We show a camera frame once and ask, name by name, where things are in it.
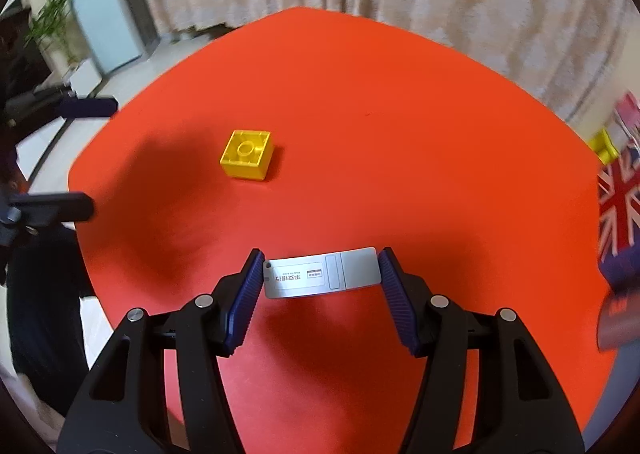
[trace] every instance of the yellow object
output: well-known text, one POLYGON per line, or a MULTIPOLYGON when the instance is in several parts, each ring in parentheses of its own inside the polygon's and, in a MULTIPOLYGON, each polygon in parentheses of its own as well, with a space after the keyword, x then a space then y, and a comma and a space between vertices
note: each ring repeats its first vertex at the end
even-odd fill
POLYGON ((606 129, 598 130, 588 141, 587 145, 598 155, 604 165, 608 165, 620 156, 618 149, 616 149, 611 142, 611 138, 606 129))
POLYGON ((220 165, 233 178, 262 181, 267 175, 273 143, 271 132, 234 130, 226 144, 220 165))

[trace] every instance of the red table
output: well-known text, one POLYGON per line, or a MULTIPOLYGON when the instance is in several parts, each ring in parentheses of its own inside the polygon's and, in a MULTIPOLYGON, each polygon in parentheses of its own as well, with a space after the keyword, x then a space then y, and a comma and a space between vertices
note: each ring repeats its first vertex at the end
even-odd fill
MULTIPOLYGON (((131 307, 165 312, 209 292, 252 247, 279 258, 391 246, 465 309, 513 307, 584 426, 613 361, 595 341, 607 289, 598 167, 553 113, 466 56, 297 8, 156 80, 89 144, 69 184, 97 205, 78 233, 112 325, 131 307), (224 175, 233 129, 271 131, 265 182, 224 175)), ((398 450, 424 361, 400 345, 374 287, 260 296, 244 346, 220 364, 248 453, 344 454, 398 450)), ((167 388, 179 413, 175 365, 167 388)), ((465 406, 459 441, 468 394, 465 406)))

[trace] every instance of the union jack flag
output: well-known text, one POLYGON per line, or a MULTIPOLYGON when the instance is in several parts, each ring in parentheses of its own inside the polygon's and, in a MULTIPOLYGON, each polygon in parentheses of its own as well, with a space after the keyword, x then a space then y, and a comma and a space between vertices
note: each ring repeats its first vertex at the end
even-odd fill
POLYGON ((617 283, 640 274, 640 152, 632 143, 602 168, 598 189, 600 270, 617 283))

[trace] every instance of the metal screw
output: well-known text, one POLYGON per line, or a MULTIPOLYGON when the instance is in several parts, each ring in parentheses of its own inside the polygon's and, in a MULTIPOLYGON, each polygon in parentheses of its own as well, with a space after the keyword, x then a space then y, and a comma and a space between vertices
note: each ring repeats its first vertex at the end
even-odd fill
POLYGON ((502 320, 506 320, 507 322, 513 322, 514 320, 516 320, 517 315, 516 315, 516 312, 514 312, 514 310, 509 308, 503 308, 500 310, 500 318, 502 320))
POLYGON ((434 295, 431 297, 431 305, 436 308, 446 308, 449 305, 449 299, 444 295, 434 295))
POLYGON ((144 316, 145 312, 140 308, 133 308, 127 313, 127 320, 130 322, 138 322, 144 316))
POLYGON ((213 297, 205 293, 204 295, 198 295, 195 300, 198 308, 208 308, 213 304, 213 297))
POLYGON ((22 212, 16 207, 9 207, 6 214, 2 218, 2 222, 6 225, 14 225, 22 217, 22 212))

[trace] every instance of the transparent yellow block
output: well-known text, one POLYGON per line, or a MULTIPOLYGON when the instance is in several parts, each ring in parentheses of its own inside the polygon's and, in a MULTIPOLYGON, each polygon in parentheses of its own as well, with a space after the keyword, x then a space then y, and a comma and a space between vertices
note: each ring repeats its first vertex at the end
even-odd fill
POLYGON ((220 158, 220 165, 233 178, 262 181, 267 175, 272 154, 271 132, 234 130, 220 158))

